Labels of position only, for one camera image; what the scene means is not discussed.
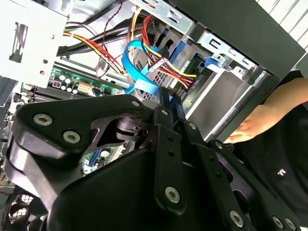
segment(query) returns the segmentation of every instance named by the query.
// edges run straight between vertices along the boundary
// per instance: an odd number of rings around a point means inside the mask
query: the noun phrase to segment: metal sheet
[[[5,35],[0,37],[0,75],[46,87],[67,17],[31,0],[1,0],[0,21],[5,22],[0,24],[0,34]],[[9,59],[16,23],[28,27],[22,59],[17,62]]]
[[[305,53],[254,1],[170,2],[281,79]]]

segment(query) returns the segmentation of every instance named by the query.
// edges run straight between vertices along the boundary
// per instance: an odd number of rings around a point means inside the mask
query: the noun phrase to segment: capacitor
[[[69,83],[71,83],[72,81],[71,81],[70,78],[66,78],[66,79],[65,79],[65,82],[66,82],[67,84],[69,84]]]
[[[77,94],[77,93],[78,93],[78,85],[75,85],[75,86],[73,87],[73,93],[74,93],[74,94]]]
[[[67,90],[68,92],[72,92],[72,90],[73,90],[73,85],[72,85],[71,83],[68,84],[66,90]]]
[[[103,150],[101,152],[101,157],[108,157],[110,155],[110,152],[106,151],[106,150]]]
[[[66,76],[65,76],[65,73],[64,72],[61,72],[61,74],[59,75],[59,79],[61,81],[65,80]]]
[[[61,90],[65,90],[66,89],[66,83],[62,83],[60,88],[61,88]]]

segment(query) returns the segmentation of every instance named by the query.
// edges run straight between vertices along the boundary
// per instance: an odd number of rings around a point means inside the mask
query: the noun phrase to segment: human hand
[[[248,141],[273,127],[283,116],[284,114],[274,107],[259,105],[224,143]]]

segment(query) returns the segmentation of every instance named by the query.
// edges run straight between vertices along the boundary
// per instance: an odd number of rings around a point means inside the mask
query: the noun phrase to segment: person
[[[308,227],[308,78],[291,71],[232,133],[234,154]]]

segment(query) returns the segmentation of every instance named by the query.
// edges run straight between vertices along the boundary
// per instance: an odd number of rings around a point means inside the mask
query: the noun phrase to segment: red and yellow wires
[[[151,21],[151,19],[152,19],[152,15],[145,18],[145,20],[143,21],[143,28],[142,28],[142,31],[141,31],[142,32],[143,44],[150,53],[149,54],[149,64],[150,65],[153,64],[151,59],[154,62],[157,62],[157,61],[159,61],[160,58],[163,57],[160,53],[154,51],[151,48],[151,45],[150,45],[150,42],[149,42],[147,27],[148,27],[148,24]],[[164,64],[160,68],[158,68],[158,71],[177,79],[186,89],[188,88],[188,86],[190,84],[193,83],[193,81],[190,78],[197,77],[197,75],[186,74],[186,73],[178,70],[170,61],[167,61],[166,64]]]
[[[82,37],[80,35],[64,32],[64,36],[70,36],[88,45],[95,53],[97,53],[115,72],[118,74],[125,74],[126,70],[119,64],[119,62],[102,46],[93,42],[92,40]]]

